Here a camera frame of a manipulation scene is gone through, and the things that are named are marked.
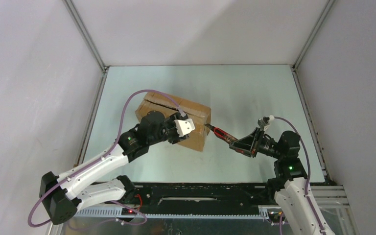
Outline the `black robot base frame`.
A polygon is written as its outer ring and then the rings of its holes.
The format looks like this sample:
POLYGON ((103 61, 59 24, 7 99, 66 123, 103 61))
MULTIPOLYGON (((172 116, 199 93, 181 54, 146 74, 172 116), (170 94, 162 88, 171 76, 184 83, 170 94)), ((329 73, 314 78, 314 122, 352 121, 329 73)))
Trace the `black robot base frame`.
POLYGON ((107 201, 80 210, 77 217, 123 219, 143 218, 243 218, 261 217, 274 223, 280 217, 263 212, 279 206, 263 183, 136 183, 127 200, 107 201))

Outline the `red black utility knife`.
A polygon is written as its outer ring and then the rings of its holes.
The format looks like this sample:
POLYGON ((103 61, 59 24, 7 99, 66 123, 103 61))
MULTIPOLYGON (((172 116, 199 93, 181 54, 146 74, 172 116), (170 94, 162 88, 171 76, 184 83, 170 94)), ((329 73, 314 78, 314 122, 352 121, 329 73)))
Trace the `red black utility knife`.
POLYGON ((218 128, 218 127, 215 127, 215 126, 213 126, 213 125, 211 125, 211 124, 209 124, 209 123, 205 124, 205 126, 206 126, 210 131, 212 131, 213 134, 214 134, 217 138, 223 140, 223 141, 226 142, 227 144, 231 144, 231 143, 233 143, 233 142, 235 142, 235 141, 238 140, 236 137, 232 136, 231 134, 229 134, 229 133, 223 131, 222 129, 220 129, 220 128, 218 128))

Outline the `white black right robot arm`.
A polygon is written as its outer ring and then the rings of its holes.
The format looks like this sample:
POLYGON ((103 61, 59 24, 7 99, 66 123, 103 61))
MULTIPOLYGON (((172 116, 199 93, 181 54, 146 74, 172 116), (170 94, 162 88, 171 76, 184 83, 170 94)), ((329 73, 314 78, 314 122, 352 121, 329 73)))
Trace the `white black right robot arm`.
POLYGON ((275 158, 275 177, 267 180, 265 198, 279 205, 284 218, 296 235, 332 235, 309 185, 309 174, 299 159, 301 137, 284 131, 279 140, 267 137, 256 128, 251 134, 229 144, 230 149, 247 157, 258 153, 275 158))

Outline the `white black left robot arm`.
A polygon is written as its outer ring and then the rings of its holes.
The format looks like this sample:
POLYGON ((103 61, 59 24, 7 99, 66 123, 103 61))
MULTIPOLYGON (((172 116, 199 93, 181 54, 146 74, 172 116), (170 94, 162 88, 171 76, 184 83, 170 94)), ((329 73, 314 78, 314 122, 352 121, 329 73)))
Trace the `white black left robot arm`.
POLYGON ((101 184, 96 184, 96 180, 146 154, 152 145, 165 141, 176 144, 188 139, 194 129, 187 115, 176 112, 165 117, 161 112, 150 111, 132 129, 120 134, 111 147, 91 160, 59 175, 51 171, 44 174, 39 203, 54 225, 65 223, 78 211, 106 201, 129 204, 135 198, 135 187, 127 176, 101 184))

